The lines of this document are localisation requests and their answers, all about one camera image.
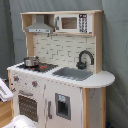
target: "toy kitchen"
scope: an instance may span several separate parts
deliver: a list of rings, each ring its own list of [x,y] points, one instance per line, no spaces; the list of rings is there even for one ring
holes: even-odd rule
[[[102,13],[21,13],[27,58],[38,63],[8,68],[13,117],[37,128],[105,128],[106,86],[115,77],[102,70]]]

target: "countertop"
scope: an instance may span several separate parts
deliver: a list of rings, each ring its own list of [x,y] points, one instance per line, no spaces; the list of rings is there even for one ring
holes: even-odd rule
[[[111,85],[115,81],[115,76],[107,71],[101,71],[98,74],[93,74],[83,81],[76,81],[76,80],[71,80],[71,79],[57,77],[57,76],[52,75],[53,72],[63,68],[62,66],[56,67],[46,73],[40,73],[40,72],[33,72],[30,70],[24,70],[24,69],[17,68],[17,66],[19,66],[21,64],[23,64],[23,63],[11,66],[11,67],[7,68],[7,70],[15,70],[15,71],[29,73],[32,75],[38,75],[45,79],[51,79],[51,80],[56,80],[56,81],[60,81],[60,82],[65,82],[67,84],[70,84],[70,85],[73,85],[76,87],[82,87],[82,88],[102,88],[102,87]]]

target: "knob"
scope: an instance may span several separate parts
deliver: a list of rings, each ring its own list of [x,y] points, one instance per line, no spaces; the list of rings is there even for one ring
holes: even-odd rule
[[[14,81],[18,81],[18,80],[19,80],[18,76],[14,76]]]
[[[37,87],[38,83],[36,81],[32,82],[33,87]]]

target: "curved faucet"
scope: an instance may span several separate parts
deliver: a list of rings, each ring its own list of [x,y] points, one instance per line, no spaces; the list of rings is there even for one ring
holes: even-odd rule
[[[87,50],[84,50],[84,51],[82,51],[80,54],[79,54],[79,62],[77,63],[77,67],[78,67],[78,69],[85,69],[86,68],[86,62],[85,62],[85,64],[83,63],[83,62],[81,62],[81,57],[82,57],[82,55],[83,54],[88,54],[89,55],[89,57],[90,57],[90,59],[91,59],[91,65],[94,65],[94,58],[93,58],[93,55],[89,52],[89,51],[87,51]]]

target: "cabinet door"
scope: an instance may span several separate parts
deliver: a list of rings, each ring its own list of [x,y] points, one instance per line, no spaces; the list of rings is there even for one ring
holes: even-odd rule
[[[13,85],[13,91],[14,116],[25,115],[37,128],[44,128],[43,93],[17,85]]]
[[[46,128],[82,128],[80,88],[53,81],[46,82]]]

